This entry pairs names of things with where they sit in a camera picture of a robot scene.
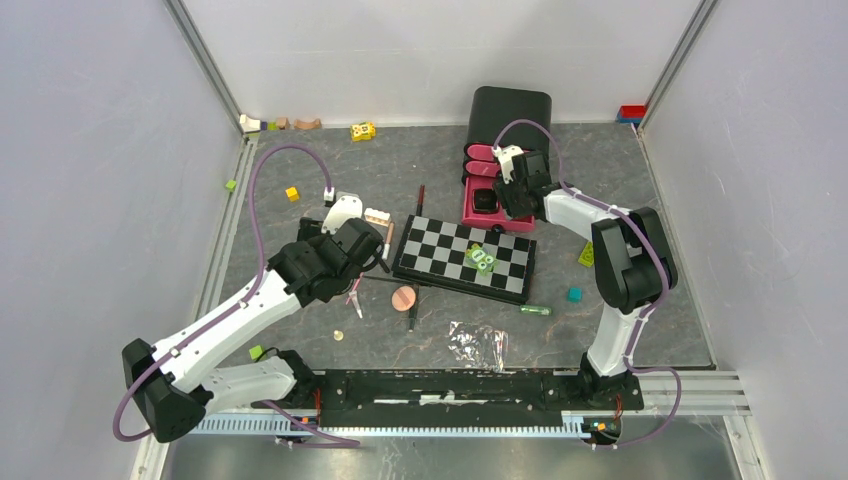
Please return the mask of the black square compact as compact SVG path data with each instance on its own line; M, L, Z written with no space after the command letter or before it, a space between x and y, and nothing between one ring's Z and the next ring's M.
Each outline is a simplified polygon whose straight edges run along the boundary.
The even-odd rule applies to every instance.
M479 188L472 191L472 212L475 214L489 215L499 211L499 201L493 189Z

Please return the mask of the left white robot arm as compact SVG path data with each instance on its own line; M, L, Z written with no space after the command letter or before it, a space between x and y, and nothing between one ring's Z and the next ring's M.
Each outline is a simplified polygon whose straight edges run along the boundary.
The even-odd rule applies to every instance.
M121 352L127 392L119 407L134 403L148 434L169 443L221 410L259 401L306 405L314 381L284 358L219 365L276 321L347 293L381 264L383 249L382 235L364 219L362 200L339 197L310 238L285 245L240 293L165 339L128 343Z

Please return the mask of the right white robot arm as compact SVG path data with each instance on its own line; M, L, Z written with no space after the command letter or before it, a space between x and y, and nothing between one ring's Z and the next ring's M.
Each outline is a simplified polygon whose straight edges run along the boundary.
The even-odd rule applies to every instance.
M596 287L604 301L595 339L577 374L580 400L602 408L634 373L644 324L674 287L677 270L658 213L622 209L555 182L548 157L519 146L495 147L493 189L510 217L532 216L591 242Z

